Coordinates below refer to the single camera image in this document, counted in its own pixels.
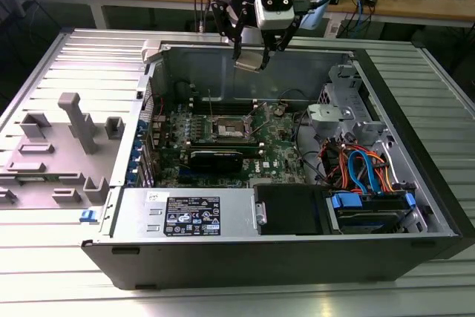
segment metal bracket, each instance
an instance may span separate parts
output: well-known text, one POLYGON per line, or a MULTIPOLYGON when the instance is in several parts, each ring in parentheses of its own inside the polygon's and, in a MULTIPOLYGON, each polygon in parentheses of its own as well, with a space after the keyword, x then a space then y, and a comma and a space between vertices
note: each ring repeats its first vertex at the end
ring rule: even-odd
POLYGON ((267 223, 266 204, 264 202, 257 202, 255 204, 255 220, 260 226, 267 223))
POLYGON ((157 61, 161 57, 164 50, 169 50, 169 47, 162 48, 160 40, 146 40, 142 46, 142 61, 143 63, 151 63, 157 61))

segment wire bundle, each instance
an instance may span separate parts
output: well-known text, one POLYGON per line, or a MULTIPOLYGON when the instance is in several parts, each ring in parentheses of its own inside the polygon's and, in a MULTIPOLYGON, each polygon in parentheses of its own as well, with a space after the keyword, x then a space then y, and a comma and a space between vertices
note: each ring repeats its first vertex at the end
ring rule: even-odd
POLYGON ((384 161, 374 151, 368 150, 364 146, 360 146, 353 143, 343 143, 334 146, 329 141, 326 141, 322 145, 322 150, 320 151, 318 156, 322 158, 322 155, 326 150, 333 150, 338 152, 338 166, 336 166, 324 178, 325 182, 327 182, 331 186, 337 189, 350 190, 351 192, 366 194, 367 190, 364 185, 361 185, 361 179, 365 178, 365 176, 368 176, 369 183, 375 193, 387 193, 395 191, 391 185, 389 178, 389 163, 384 161), (354 175, 352 160, 366 161, 366 164, 361 167, 361 171, 358 175, 358 178, 356 178, 356 176, 354 175), (374 173, 376 173, 379 182, 374 181, 373 171, 374 173), (335 174, 337 174, 338 172, 341 176, 337 180, 335 180, 335 174))

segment blue latch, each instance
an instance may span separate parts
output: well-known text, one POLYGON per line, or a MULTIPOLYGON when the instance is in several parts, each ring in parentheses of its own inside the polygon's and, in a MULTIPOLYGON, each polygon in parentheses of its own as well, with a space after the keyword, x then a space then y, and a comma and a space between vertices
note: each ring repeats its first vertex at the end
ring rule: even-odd
POLYGON ((341 192, 332 196, 333 208, 340 207, 362 207, 363 203, 357 193, 341 192))
POLYGON ((406 201, 411 208, 414 208, 416 206, 416 200, 414 199, 412 193, 406 193, 406 201))
POLYGON ((84 223, 84 222, 97 222, 96 219, 96 211, 92 209, 85 209, 82 211, 81 217, 79 218, 79 222, 84 223))

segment side panel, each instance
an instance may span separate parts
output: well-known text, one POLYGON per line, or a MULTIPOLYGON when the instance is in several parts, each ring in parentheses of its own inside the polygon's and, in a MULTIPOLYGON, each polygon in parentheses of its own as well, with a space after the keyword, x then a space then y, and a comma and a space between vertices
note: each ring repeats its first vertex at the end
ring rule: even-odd
POLYGON ((451 258, 475 242, 475 228, 464 213, 460 203, 453 195, 450 187, 445 182, 437 166, 428 154, 428 151, 409 123, 406 115, 391 94, 387 83, 374 65, 365 50, 357 50, 356 58, 370 83, 369 90, 374 91, 377 100, 384 109, 388 122, 395 128, 401 139, 401 144, 407 151, 408 157, 413 161, 418 173, 427 185, 432 197, 442 210, 445 219, 452 230, 463 237, 462 240, 449 251, 437 258, 451 258))
POLYGON ((452 238, 115 247, 85 242, 82 249, 114 286, 141 290, 392 281, 452 243, 452 238))

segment power supply label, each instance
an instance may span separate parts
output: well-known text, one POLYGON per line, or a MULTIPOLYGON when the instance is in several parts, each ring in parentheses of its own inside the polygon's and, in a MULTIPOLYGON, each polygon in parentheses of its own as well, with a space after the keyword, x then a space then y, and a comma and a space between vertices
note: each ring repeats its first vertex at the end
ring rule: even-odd
POLYGON ((168 237, 220 235, 220 198, 168 197, 164 233, 168 237))

